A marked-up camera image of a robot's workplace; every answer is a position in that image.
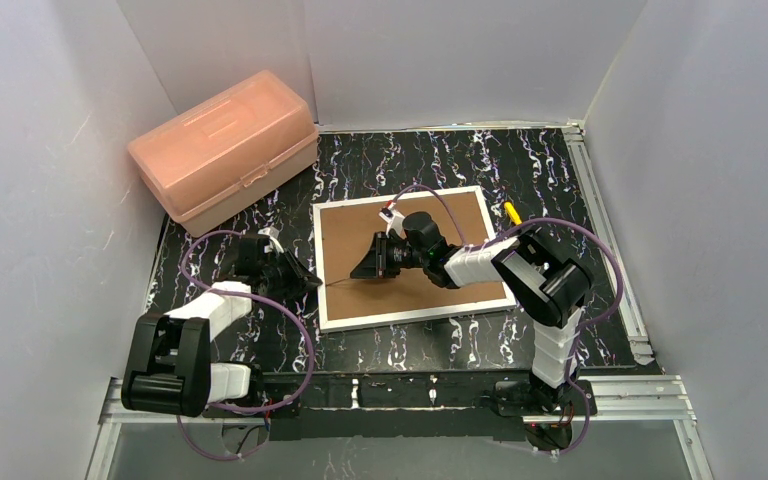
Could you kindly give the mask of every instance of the white wall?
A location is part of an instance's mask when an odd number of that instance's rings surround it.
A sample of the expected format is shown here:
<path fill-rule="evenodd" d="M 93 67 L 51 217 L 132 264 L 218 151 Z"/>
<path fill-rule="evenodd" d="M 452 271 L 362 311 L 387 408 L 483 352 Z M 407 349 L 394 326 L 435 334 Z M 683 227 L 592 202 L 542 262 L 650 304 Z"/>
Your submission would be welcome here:
<path fill-rule="evenodd" d="M 0 0 L 0 478 L 83 478 L 162 221 L 125 145 L 173 113 L 113 0 Z"/>
<path fill-rule="evenodd" d="M 650 1 L 587 129 L 714 474 L 768 478 L 768 2 Z"/>
<path fill-rule="evenodd" d="M 270 69 L 316 102 L 303 0 L 118 0 L 179 113 Z"/>
<path fill-rule="evenodd" d="M 319 123 L 581 119 L 644 3 L 306 2 Z"/>

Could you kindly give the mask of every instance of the marble surface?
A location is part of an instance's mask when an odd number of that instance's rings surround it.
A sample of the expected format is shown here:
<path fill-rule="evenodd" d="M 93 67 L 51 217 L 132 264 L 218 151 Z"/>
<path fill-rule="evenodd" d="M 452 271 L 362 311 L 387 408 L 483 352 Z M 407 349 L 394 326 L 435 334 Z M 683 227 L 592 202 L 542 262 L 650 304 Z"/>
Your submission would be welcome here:
<path fill-rule="evenodd" d="M 412 183 L 433 187 L 481 186 L 497 231 L 510 226 L 502 203 L 523 218 L 553 216 L 592 228 L 559 129 L 325 134 L 319 160 L 221 228 L 255 231 L 275 226 L 285 248 L 314 267 L 312 203 L 394 194 Z M 598 251 L 580 235 L 552 230 L 595 273 L 583 320 L 613 300 Z M 168 222 L 161 240 L 148 308 L 178 307 L 199 291 L 177 271 L 193 238 Z M 193 255 L 194 272 L 208 283 L 229 239 L 214 238 Z M 534 333 L 519 311 L 470 315 L 375 329 L 323 334 L 315 294 L 292 302 L 315 341 L 320 371 L 394 371 L 530 368 Z M 619 313 L 582 334 L 585 366 L 633 366 Z M 255 362 L 266 371 L 303 371 L 306 354 L 292 322 L 255 306 L 216 340 L 214 360 Z"/>

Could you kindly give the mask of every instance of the yellow marker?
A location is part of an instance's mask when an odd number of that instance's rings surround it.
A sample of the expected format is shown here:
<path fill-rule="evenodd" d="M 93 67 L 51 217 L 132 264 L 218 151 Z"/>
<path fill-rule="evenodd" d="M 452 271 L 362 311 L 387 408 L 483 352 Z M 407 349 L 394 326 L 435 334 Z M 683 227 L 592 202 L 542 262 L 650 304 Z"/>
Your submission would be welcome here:
<path fill-rule="evenodd" d="M 514 225 L 519 225 L 522 223 L 522 219 L 520 219 L 519 214 L 516 213 L 516 209 L 514 208 L 513 203 L 505 202 L 505 211 L 508 212 L 508 217 L 510 217 L 511 222 L 513 222 Z"/>

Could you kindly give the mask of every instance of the pink toolbox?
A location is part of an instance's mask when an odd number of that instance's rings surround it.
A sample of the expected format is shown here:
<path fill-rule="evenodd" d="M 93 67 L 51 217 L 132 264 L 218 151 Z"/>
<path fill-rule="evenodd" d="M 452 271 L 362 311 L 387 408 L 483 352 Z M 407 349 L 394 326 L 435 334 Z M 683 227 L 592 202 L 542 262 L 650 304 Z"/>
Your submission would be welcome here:
<path fill-rule="evenodd" d="M 316 161 L 307 103 L 263 71 L 128 145 L 173 220 L 200 236 Z"/>

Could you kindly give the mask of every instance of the robotic arm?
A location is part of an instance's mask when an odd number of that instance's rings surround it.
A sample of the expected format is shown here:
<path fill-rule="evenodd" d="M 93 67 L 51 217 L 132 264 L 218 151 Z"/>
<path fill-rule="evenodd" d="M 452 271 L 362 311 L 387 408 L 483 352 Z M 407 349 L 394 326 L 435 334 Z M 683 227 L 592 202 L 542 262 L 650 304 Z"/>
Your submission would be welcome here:
<path fill-rule="evenodd" d="M 281 299 L 315 290 L 322 281 L 277 236 L 266 228 L 235 239 L 229 268 L 212 288 Z M 125 408 L 195 417 L 208 403 L 248 395 L 251 367 L 211 363 L 210 343 L 251 309 L 248 298 L 207 291 L 183 307 L 140 317 L 122 385 Z"/>
<path fill-rule="evenodd" d="M 427 212 L 405 217 L 388 205 L 380 216 L 387 229 L 375 233 L 351 278 L 394 278 L 402 268 L 422 268 L 441 288 L 504 282 L 534 320 L 532 381 L 524 395 L 547 411 L 557 406 L 569 388 L 564 369 L 581 308 L 592 289 L 592 274 L 564 255 L 539 227 L 492 245 L 454 246 Z M 572 358 L 570 371 L 576 367 Z"/>

